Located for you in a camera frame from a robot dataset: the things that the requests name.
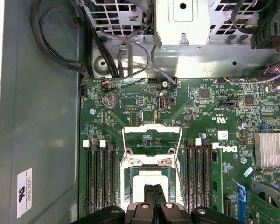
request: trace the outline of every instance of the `ul logo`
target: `ul logo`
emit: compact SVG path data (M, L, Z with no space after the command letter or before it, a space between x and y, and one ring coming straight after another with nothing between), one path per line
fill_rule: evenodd
M22 187L22 188L19 190L19 203L21 202L21 200L23 199L24 196L25 196L25 186Z

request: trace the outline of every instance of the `motherboard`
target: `motherboard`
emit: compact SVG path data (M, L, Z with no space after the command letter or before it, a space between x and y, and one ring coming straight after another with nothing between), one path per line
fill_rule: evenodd
M144 201L280 223L280 79L83 79L79 216Z

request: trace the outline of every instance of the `heatsink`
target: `heatsink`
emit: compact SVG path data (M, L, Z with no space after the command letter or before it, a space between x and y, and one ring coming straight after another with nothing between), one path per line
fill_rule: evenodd
M280 133L258 133L254 139L256 165L280 168Z

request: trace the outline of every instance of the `dell logo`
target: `dell logo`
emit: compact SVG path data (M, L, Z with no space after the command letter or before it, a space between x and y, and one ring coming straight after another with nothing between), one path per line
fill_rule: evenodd
M230 153L230 152L233 152L233 153L236 153L238 152L238 147L237 146L220 146L221 149L223 149L223 152L224 153Z

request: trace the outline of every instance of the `capacitor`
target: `capacitor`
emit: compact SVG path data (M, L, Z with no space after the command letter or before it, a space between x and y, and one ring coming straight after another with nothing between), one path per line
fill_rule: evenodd
M199 137L200 137L201 139L206 139L206 134L200 132L200 133L199 133Z
M239 123L238 128L239 130L248 129L248 124L246 122Z
M280 85L271 88L271 92L278 92L278 91L280 91Z

